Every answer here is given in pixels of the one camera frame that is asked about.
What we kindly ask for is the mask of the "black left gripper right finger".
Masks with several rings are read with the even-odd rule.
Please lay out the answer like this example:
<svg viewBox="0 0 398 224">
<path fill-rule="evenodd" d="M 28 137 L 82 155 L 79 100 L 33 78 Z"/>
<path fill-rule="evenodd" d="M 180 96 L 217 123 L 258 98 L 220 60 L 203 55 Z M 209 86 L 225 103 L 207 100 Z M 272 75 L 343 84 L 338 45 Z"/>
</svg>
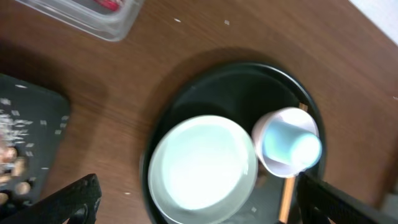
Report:
<svg viewBox="0 0 398 224">
<path fill-rule="evenodd" d="M 397 224 L 396 219 L 304 172 L 298 176 L 296 190 L 303 224 Z"/>
</svg>

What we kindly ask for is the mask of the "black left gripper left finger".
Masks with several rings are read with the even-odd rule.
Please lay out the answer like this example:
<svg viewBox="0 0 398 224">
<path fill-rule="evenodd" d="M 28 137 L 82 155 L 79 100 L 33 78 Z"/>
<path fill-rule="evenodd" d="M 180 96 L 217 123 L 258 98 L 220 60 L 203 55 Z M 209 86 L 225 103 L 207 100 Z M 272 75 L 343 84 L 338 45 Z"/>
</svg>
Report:
<svg viewBox="0 0 398 224">
<path fill-rule="evenodd" d="M 96 174 L 88 174 L 43 200 L 28 206 L 1 224 L 95 224 L 102 192 Z"/>
</svg>

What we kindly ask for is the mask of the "light blue cup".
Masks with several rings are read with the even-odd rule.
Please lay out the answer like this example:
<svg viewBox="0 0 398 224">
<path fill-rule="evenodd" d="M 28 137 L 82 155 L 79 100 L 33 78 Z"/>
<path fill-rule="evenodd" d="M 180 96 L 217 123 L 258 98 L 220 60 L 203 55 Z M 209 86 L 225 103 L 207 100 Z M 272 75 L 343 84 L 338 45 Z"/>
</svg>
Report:
<svg viewBox="0 0 398 224">
<path fill-rule="evenodd" d="M 322 154 L 322 143 L 317 135 L 282 121 L 270 123 L 263 143 L 266 157 L 300 169 L 314 165 Z"/>
</svg>

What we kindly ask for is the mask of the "red strawberry snack wrapper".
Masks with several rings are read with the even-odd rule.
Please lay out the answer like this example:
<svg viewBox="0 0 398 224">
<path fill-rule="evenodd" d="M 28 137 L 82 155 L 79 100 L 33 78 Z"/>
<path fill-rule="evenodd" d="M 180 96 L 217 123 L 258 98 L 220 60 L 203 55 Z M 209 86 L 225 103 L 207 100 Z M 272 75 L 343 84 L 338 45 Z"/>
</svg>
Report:
<svg viewBox="0 0 398 224">
<path fill-rule="evenodd" d="M 116 12 L 125 5 L 125 0 L 94 0 L 105 11 Z"/>
</svg>

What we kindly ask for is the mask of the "wooden chopstick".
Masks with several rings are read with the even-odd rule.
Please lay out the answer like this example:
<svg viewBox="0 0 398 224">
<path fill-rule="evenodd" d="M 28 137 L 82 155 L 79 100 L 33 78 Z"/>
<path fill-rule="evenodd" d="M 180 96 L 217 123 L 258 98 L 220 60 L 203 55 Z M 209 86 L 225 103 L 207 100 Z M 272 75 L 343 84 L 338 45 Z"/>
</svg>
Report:
<svg viewBox="0 0 398 224">
<path fill-rule="evenodd" d="M 297 132 L 295 135 L 291 137 L 291 143 L 293 144 L 290 146 L 289 149 L 289 156 L 290 156 L 290 163 L 292 165 L 295 165 L 296 163 L 296 158 L 294 157 L 294 153 L 296 152 L 296 147 L 299 143 L 299 140 L 301 139 L 301 132 Z M 281 223 L 287 223 L 289 219 L 289 213 L 290 213 L 290 206 L 292 203 L 292 197 L 293 197 L 293 192 L 294 192 L 294 186 L 295 186 L 295 176 L 286 178 L 284 181 L 284 188 L 283 188 L 283 194 L 282 194 L 282 201 L 280 205 L 280 210 L 279 210 L 279 221 Z"/>
</svg>

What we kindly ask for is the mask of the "pile of rice and seeds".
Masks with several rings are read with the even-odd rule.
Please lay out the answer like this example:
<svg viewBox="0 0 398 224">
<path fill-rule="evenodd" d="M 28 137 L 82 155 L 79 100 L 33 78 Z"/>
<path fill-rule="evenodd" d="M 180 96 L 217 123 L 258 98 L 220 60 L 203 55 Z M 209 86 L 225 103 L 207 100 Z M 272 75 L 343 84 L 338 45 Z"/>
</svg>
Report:
<svg viewBox="0 0 398 224">
<path fill-rule="evenodd" d="M 34 179 L 29 176 L 32 152 L 27 148 L 34 145 L 29 140 L 33 123 L 12 108 L 9 98 L 1 98 L 1 205 L 32 203 Z"/>
</svg>

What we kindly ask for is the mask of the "white pink bowl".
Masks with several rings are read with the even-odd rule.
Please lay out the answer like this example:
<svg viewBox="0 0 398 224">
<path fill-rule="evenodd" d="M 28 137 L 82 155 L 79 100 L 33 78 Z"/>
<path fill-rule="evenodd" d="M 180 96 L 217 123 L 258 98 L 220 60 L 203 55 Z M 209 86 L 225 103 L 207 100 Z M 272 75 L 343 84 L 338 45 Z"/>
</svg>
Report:
<svg viewBox="0 0 398 224">
<path fill-rule="evenodd" d="M 273 111 L 262 116 L 252 129 L 252 140 L 254 143 L 257 158 L 272 175 L 281 178 L 296 176 L 301 171 L 305 171 L 313 167 L 320 160 L 319 159 L 311 167 L 300 169 L 299 167 L 291 167 L 280 162 L 273 161 L 272 159 L 266 157 L 263 153 L 264 134 L 270 123 L 273 121 L 282 121 L 288 124 L 292 124 L 296 127 L 310 131 L 311 133 L 317 135 L 320 139 L 320 134 L 318 132 L 315 120 L 306 111 L 299 108 L 282 108 L 280 110 Z"/>
</svg>

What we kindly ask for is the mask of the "black rectangular food bin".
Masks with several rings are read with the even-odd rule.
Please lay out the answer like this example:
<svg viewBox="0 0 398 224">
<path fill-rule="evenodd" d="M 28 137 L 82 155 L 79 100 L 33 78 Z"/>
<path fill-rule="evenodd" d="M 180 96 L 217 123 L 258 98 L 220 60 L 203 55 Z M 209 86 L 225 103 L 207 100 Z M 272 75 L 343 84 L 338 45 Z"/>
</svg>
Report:
<svg viewBox="0 0 398 224">
<path fill-rule="evenodd" d="M 34 179 L 32 203 L 27 206 L 20 203 L 1 205 L 1 212 L 6 214 L 39 201 L 69 120 L 70 104 L 59 93 L 8 75 L 1 75 L 2 97 L 9 98 L 13 109 L 18 109 L 22 117 L 34 122 L 29 136 L 34 145 L 27 148 L 32 152 L 29 169 L 29 176 Z"/>
</svg>

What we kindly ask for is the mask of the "light grey plate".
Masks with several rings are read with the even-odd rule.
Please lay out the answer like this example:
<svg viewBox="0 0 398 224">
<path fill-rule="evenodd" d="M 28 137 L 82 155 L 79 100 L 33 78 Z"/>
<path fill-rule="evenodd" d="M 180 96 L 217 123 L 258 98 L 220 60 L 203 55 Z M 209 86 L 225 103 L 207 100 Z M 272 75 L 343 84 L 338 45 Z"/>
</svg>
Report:
<svg viewBox="0 0 398 224">
<path fill-rule="evenodd" d="M 230 119 L 203 115 L 178 123 L 156 145 L 147 183 L 175 223 L 221 223 L 249 198 L 257 178 L 249 134 Z"/>
</svg>

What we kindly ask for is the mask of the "round black tray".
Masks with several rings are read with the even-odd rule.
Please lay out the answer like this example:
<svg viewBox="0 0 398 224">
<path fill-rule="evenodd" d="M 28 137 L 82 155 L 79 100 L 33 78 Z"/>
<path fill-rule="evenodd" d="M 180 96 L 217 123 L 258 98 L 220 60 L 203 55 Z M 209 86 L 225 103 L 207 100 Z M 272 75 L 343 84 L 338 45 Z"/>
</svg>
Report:
<svg viewBox="0 0 398 224">
<path fill-rule="evenodd" d="M 255 122 L 268 112 L 299 103 L 308 106 L 323 144 L 320 162 L 306 171 L 322 179 L 326 165 L 326 133 L 317 104 L 305 87 L 287 72 L 259 62 L 232 62 L 201 72 L 179 88 L 160 112 L 147 140 L 140 163 L 144 204 L 152 223 L 175 223 L 155 206 L 147 183 L 150 159 L 162 137 L 188 118 L 218 115 L 238 123 L 251 133 Z M 284 181 L 270 177 L 255 188 L 249 201 L 225 223 L 277 223 Z"/>
</svg>

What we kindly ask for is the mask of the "clear plastic bin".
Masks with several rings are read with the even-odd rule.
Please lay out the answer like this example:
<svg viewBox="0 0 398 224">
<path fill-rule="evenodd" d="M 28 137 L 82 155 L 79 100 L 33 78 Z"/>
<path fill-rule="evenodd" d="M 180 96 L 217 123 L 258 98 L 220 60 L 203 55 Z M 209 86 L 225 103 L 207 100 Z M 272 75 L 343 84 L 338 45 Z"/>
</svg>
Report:
<svg viewBox="0 0 398 224">
<path fill-rule="evenodd" d="M 129 33 L 144 0 L 126 0 L 115 11 L 98 1 L 17 0 L 100 39 L 117 42 Z"/>
</svg>

